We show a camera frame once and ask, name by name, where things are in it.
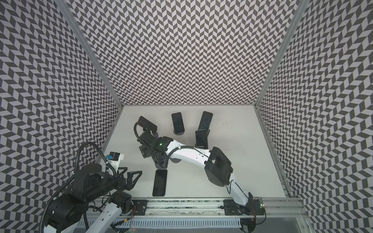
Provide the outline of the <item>black phone stand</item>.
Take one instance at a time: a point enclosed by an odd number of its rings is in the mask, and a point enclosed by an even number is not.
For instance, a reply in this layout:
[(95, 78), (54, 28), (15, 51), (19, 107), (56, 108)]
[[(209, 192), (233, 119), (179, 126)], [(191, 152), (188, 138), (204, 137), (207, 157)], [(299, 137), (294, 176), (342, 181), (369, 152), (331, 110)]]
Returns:
[(153, 197), (164, 197), (166, 193), (167, 185), (167, 170), (157, 170), (155, 172), (154, 184), (153, 184)]

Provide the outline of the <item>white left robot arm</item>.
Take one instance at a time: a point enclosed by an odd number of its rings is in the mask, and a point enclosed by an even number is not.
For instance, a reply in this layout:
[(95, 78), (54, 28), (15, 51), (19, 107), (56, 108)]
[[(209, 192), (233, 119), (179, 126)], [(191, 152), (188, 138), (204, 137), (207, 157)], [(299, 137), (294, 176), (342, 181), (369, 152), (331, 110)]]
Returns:
[(122, 214), (132, 217), (135, 205), (128, 191), (141, 171), (114, 171), (109, 175), (100, 164), (77, 170), (48, 200), (41, 216), (40, 233), (72, 233), (83, 220), (88, 233), (104, 233)]

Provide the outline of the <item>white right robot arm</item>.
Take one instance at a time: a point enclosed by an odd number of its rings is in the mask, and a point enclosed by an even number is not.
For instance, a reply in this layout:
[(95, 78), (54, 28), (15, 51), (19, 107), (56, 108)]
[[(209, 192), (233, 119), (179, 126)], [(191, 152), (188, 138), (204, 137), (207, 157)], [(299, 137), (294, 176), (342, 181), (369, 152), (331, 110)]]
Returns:
[(138, 134), (140, 152), (144, 158), (152, 158), (158, 169), (166, 170), (170, 160), (186, 161), (204, 169), (208, 180), (214, 185), (226, 187), (239, 211), (249, 215), (254, 211), (252, 194), (240, 187), (231, 161), (218, 147), (201, 149), (184, 145), (170, 137), (155, 137), (150, 131)]

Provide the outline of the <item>phone reflecting pattern far left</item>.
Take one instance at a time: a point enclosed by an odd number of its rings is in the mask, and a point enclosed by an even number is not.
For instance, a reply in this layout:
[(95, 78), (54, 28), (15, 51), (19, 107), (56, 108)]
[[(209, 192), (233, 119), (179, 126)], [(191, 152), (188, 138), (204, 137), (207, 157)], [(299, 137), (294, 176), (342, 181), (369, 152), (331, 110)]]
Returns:
[(142, 127), (144, 130), (148, 129), (152, 133), (157, 132), (157, 126), (147, 120), (145, 117), (140, 116), (138, 119), (139, 126)]

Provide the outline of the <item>grey stand back centre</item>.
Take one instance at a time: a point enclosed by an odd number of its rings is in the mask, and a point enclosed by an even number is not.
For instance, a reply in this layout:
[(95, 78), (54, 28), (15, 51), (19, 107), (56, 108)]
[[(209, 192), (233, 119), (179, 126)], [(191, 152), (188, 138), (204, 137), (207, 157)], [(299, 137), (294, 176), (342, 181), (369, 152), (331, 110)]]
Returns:
[(175, 129), (173, 130), (173, 133), (176, 135), (176, 136), (181, 136), (185, 133), (185, 131), (182, 131), (182, 132), (177, 132)]

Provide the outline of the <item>black phone back centre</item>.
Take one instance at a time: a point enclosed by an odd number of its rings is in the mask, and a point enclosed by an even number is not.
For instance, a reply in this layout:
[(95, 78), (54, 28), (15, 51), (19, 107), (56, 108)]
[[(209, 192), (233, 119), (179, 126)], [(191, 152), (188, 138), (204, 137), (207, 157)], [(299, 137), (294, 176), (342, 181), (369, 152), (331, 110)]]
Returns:
[(172, 114), (173, 127), (177, 132), (182, 132), (185, 130), (182, 113), (173, 113)]

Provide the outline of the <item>black phone on black stand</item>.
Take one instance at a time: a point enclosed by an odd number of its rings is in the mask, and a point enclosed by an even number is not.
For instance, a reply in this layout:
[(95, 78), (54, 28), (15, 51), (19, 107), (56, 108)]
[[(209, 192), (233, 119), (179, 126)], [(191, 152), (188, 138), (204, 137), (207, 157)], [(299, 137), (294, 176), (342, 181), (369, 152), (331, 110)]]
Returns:
[(195, 137), (196, 137), (196, 148), (199, 149), (208, 149), (208, 138), (207, 138), (207, 130), (206, 129), (201, 129), (197, 130), (195, 132)]

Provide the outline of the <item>black phone back right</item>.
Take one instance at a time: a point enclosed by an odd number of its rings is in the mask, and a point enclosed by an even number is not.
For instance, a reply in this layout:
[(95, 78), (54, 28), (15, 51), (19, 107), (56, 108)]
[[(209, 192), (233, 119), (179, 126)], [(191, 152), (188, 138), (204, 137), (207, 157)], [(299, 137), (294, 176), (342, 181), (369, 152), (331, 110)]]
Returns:
[(198, 130), (209, 130), (213, 118), (213, 113), (203, 111)]

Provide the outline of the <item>white ventilation grille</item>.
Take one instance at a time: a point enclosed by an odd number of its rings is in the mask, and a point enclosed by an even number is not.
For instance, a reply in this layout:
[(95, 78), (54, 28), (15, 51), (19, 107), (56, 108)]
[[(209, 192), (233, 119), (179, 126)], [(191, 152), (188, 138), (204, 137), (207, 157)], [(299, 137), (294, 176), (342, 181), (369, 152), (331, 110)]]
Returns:
[(240, 228), (239, 218), (135, 218), (132, 221), (118, 224), (116, 228), (139, 229), (200, 229), (200, 228)]

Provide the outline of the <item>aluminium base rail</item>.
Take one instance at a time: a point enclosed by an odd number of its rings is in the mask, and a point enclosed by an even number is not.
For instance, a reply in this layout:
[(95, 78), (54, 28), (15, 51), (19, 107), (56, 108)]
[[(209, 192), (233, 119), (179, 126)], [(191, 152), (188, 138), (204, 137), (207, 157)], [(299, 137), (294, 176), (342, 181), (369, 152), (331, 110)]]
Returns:
[[(132, 198), (139, 217), (229, 217), (234, 210), (224, 208), (230, 198)], [(298, 198), (254, 198), (258, 217), (307, 217)]]

